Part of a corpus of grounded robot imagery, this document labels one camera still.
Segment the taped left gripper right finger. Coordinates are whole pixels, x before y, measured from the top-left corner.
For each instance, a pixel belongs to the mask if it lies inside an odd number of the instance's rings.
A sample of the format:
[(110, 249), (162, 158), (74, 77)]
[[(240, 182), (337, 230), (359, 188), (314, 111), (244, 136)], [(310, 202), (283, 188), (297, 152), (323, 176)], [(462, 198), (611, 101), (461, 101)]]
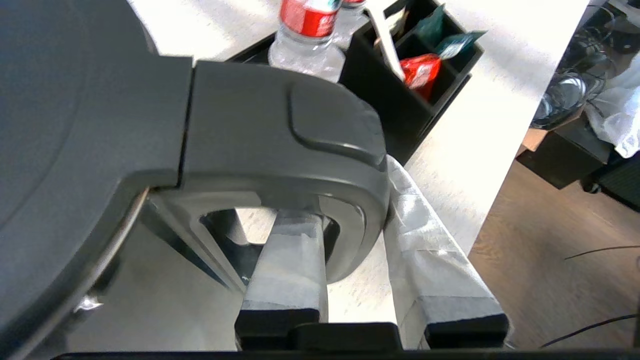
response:
[(384, 243), (406, 350), (500, 349), (510, 321), (498, 299), (403, 166), (386, 156)]

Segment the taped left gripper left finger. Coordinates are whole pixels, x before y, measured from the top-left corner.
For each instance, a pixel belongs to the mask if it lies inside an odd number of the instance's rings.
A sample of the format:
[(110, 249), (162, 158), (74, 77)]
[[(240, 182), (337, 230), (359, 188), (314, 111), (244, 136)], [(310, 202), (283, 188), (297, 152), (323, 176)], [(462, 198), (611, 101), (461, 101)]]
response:
[(234, 323), (238, 350), (286, 350), (292, 330), (328, 318), (323, 219), (281, 210)]

